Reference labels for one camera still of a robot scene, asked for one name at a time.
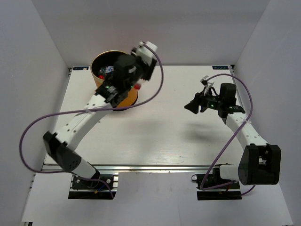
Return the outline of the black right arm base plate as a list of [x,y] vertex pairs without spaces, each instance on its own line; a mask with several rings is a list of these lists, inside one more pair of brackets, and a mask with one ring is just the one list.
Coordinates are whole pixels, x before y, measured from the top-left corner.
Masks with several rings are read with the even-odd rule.
[[197,185],[196,190],[198,201],[225,201],[242,199],[240,185],[238,182],[211,190],[201,190],[201,182],[204,176],[205,174],[194,174],[191,176],[191,181]]

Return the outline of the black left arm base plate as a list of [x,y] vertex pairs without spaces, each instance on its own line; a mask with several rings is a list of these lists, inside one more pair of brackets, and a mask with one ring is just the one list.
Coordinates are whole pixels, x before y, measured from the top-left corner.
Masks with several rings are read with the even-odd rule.
[[70,200],[112,200],[115,197],[118,186],[118,174],[101,174],[100,179],[107,186],[98,181],[86,181],[72,177],[68,199]]

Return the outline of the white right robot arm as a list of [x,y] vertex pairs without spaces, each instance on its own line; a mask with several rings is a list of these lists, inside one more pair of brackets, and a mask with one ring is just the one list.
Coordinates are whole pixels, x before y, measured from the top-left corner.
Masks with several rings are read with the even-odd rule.
[[219,93],[208,84],[184,107],[194,114],[216,110],[243,150],[238,165],[225,163],[210,170],[205,187],[213,184],[222,188],[234,181],[243,185],[276,185],[280,176],[281,149],[269,144],[247,122],[245,110],[236,104],[236,91],[236,85],[231,83],[222,83]]

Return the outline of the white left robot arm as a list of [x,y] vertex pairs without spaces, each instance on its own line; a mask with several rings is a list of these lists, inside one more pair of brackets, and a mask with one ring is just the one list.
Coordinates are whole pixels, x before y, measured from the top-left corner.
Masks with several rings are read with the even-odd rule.
[[151,78],[157,60],[153,54],[118,54],[107,66],[113,71],[106,75],[83,111],[54,133],[46,132],[43,140],[48,155],[62,168],[90,188],[99,184],[99,172],[75,152],[84,136],[109,112],[124,101],[140,80]]

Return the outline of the red cap cola bottle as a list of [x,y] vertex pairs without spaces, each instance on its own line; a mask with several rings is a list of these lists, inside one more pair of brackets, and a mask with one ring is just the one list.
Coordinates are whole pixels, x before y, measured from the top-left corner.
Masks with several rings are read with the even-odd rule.
[[144,79],[140,79],[139,81],[136,82],[136,84],[134,85],[134,89],[136,90],[140,90],[142,85],[146,82],[146,80]]

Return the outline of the blue label water bottle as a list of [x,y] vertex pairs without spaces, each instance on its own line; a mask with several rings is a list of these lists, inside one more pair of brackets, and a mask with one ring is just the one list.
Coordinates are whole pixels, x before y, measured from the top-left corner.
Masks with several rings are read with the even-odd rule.
[[114,66],[104,66],[99,69],[98,73],[111,74],[114,72]]

